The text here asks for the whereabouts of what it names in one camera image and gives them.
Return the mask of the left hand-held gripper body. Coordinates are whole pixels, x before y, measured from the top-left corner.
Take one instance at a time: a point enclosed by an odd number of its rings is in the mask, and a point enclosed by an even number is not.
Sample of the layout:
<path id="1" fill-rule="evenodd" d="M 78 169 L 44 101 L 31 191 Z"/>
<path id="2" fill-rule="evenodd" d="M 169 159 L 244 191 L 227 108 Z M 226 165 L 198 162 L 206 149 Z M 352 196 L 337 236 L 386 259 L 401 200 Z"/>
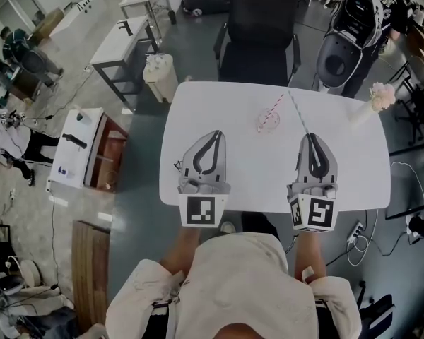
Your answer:
<path id="1" fill-rule="evenodd" d="M 217 228 L 221 222 L 231 186 L 223 182 L 179 182 L 179 211 L 183 227 Z"/>

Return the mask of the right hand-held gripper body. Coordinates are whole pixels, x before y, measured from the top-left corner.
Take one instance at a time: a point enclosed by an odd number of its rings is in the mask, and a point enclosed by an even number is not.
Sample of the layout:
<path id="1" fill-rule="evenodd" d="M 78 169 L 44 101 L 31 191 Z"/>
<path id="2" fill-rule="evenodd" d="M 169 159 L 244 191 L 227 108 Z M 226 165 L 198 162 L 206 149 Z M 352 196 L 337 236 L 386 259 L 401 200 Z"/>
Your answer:
<path id="1" fill-rule="evenodd" d="M 293 229 L 308 232 L 330 232 L 338 215 L 336 184 L 300 187 L 298 182 L 288 185 L 287 199 Z"/>

